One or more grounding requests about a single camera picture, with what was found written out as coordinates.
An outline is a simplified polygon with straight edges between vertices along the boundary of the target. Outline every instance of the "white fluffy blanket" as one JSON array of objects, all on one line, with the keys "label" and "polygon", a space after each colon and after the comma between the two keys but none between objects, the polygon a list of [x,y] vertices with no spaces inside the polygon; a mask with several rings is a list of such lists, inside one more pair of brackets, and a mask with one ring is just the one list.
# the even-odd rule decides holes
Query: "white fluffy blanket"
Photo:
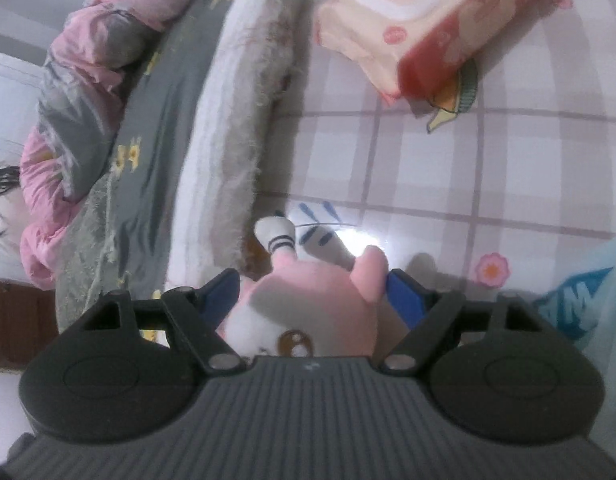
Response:
[{"label": "white fluffy blanket", "polygon": [[304,0],[235,0],[179,179],[165,289],[239,267],[271,104],[293,63]]}]

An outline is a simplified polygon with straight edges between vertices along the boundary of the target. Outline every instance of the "pink packaging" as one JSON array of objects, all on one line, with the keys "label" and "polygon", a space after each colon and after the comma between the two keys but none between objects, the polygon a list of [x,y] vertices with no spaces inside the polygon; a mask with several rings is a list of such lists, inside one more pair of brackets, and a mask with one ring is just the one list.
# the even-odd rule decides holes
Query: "pink packaging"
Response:
[{"label": "pink packaging", "polygon": [[359,63],[388,102],[430,98],[529,0],[328,0],[317,41]]}]

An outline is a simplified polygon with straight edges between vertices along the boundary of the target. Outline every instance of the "pink blanket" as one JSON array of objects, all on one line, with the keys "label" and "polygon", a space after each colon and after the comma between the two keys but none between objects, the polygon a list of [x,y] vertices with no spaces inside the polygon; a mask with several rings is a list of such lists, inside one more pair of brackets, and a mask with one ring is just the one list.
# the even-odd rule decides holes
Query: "pink blanket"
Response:
[{"label": "pink blanket", "polygon": [[67,226],[106,170],[124,110],[124,67],[141,59],[190,1],[87,0],[51,44],[37,124],[21,159],[32,215],[21,257],[40,288],[53,288]]}]

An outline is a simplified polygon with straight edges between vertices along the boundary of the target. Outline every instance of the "light blue fabric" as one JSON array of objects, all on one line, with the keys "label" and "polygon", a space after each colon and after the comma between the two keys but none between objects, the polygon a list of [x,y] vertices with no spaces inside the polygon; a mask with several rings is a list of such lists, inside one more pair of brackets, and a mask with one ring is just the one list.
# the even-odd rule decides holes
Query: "light blue fabric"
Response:
[{"label": "light blue fabric", "polygon": [[605,401],[590,437],[616,460],[616,238],[535,306],[603,375]]}]

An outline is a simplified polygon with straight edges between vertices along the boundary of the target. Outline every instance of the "pink plush toy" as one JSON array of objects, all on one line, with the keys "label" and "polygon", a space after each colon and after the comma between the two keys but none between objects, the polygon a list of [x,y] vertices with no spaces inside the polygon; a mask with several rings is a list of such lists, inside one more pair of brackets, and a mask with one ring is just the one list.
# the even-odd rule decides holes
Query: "pink plush toy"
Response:
[{"label": "pink plush toy", "polygon": [[239,301],[223,337],[242,357],[371,356],[377,338],[377,303],[385,293],[388,262],[374,246],[351,272],[325,262],[299,261],[295,229],[283,217],[260,219],[255,235],[273,270],[242,281]]}]

